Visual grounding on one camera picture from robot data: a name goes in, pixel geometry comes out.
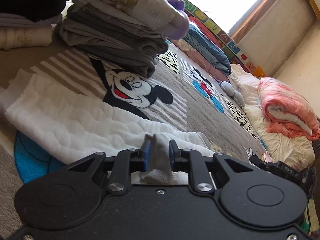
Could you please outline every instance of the wall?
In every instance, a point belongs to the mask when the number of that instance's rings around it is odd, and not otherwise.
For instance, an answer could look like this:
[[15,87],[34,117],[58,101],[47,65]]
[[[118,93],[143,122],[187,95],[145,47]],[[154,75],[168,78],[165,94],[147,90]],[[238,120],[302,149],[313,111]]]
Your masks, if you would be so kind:
[[293,87],[309,101],[320,117],[320,22],[316,21],[310,32],[292,53],[291,57],[274,75]]
[[239,42],[255,66],[272,76],[299,46],[316,20],[308,0],[278,0]]

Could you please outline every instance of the stuffed animal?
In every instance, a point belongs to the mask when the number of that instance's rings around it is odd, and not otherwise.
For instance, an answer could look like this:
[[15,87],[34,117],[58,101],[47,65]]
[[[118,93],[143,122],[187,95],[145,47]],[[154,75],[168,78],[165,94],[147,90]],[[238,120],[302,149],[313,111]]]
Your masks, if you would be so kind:
[[244,107],[243,96],[240,94],[239,91],[235,90],[230,83],[226,81],[220,82],[220,87],[222,91],[225,92],[228,96],[230,96],[238,106]]

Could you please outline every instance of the pink quilt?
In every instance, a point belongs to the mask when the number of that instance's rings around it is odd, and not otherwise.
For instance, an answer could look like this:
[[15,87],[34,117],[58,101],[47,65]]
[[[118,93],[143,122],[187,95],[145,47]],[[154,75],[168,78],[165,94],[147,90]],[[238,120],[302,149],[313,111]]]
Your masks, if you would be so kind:
[[204,56],[202,56],[195,48],[193,48],[185,40],[181,39],[178,41],[172,40],[172,43],[181,49],[189,58],[196,62],[200,67],[202,67],[207,73],[212,75],[218,81],[227,81],[229,79],[220,70],[212,66],[209,61],[207,61]]
[[289,138],[320,138],[319,123],[309,102],[289,86],[273,78],[262,78],[258,85],[261,109],[271,120],[268,132]]

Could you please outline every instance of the metal screw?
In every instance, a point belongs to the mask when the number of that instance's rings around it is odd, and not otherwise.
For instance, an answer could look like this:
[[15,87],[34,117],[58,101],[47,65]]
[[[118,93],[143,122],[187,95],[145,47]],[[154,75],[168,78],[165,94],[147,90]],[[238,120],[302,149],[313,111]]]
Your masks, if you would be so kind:
[[157,194],[159,194],[159,195],[163,195],[163,194],[165,193],[165,190],[163,190],[163,189],[158,189],[156,192],[157,192]]
[[24,240],[33,240],[33,237],[32,237],[32,235],[25,235],[25,236],[23,237],[23,239],[24,239]]
[[299,239],[299,237],[295,234],[289,235],[287,238],[287,240],[298,240],[298,239]]
[[112,191],[121,191],[124,190],[124,186],[120,183],[112,183],[109,185],[109,189]]
[[210,191],[210,190],[212,190],[212,185],[210,185],[208,183],[200,183],[200,184],[198,184],[197,188],[200,191]]

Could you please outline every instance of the cartoon eye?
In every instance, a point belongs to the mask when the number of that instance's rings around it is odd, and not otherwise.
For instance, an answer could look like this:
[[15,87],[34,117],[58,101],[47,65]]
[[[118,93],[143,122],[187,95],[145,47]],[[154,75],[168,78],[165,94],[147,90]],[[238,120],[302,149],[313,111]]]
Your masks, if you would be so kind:
[[139,88],[139,87],[142,86],[142,83],[140,83],[140,82],[135,82],[135,83],[131,84],[131,86],[134,87],[134,88]]
[[134,80],[134,77],[126,77],[125,81],[127,81],[128,83],[131,83]]

